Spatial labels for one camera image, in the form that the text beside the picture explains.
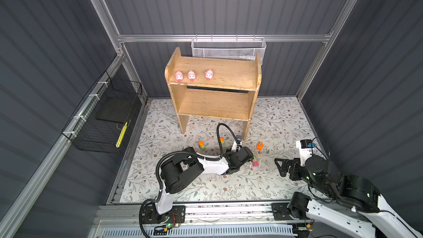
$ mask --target pink pig toy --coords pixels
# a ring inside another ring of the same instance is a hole
[[[211,69],[207,70],[207,72],[205,72],[205,73],[206,73],[206,79],[207,80],[210,80],[210,79],[213,78],[213,71]]]
[[[182,79],[184,78],[184,75],[180,71],[178,71],[176,72],[175,77],[178,82],[181,82]]]
[[[188,72],[188,79],[191,81],[195,80],[195,73],[192,70]]]

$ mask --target black mounting plate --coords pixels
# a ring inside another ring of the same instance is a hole
[[[290,217],[291,210],[288,208],[288,203],[272,203],[273,217],[276,221],[292,220]]]
[[[143,224],[162,223],[162,217],[157,213],[156,208],[153,206],[146,206],[143,208]],[[165,213],[165,215],[168,215],[169,218],[163,224],[173,223],[174,219],[172,214],[175,214],[175,223],[183,223],[185,221],[185,206],[173,206],[169,212]]]

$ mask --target floral patterned floor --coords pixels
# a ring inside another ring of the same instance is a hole
[[[166,153],[193,146],[197,152],[218,155],[216,125],[219,122],[229,125],[235,135],[241,134],[241,121],[194,116],[189,119],[185,134],[181,134],[172,100],[152,100],[120,202],[141,203],[156,198],[159,185],[155,167]],[[225,139],[224,149],[232,145],[232,136],[225,127],[220,135]],[[200,175],[178,193],[177,201],[289,199],[295,191],[307,193],[304,182],[279,175],[274,158],[299,157],[295,141],[313,137],[297,98],[258,98],[249,136],[243,145],[257,157],[259,167],[253,168],[249,162],[232,175]],[[204,142],[204,152],[198,141]],[[256,149],[259,141],[264,144],[261,151]]]

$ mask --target gray corrugated wall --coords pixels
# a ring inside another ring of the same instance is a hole
[[[345,0],[106,0],[121,34],[320,34]]]
[[[115,55],[89,0],[0,0],[0,219]],[[71,148],[16,236],[81,237],[120,158]]]
[[[170,97],[165,67],[176,47],[183,56],[192,56],[191,43],[125,45],[149,97]],[[295,95],[320,46],[321,43],[267,43],[259,95]]]
[[[303,99],[343,173],[423,230],[423,0],[359,0]]]

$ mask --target white wire mesh basket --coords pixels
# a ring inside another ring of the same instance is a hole
[[[266,41],[264,38],[254,38],[251,41],[245,40],[217,40],[214,37],[209,40],[193,38],[191,41],[193,57],[252,60],[256,59],[256,53],[260,52],[263,64]]]

